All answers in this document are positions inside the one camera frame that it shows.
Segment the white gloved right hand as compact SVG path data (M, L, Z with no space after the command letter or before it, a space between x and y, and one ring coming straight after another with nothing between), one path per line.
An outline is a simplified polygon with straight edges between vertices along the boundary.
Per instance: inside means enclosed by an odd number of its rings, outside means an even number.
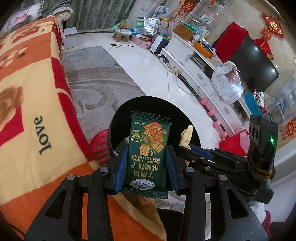
M250 205L250 208L258 218L259 222L263 223L266 218L265 204L255 201L252 205Z

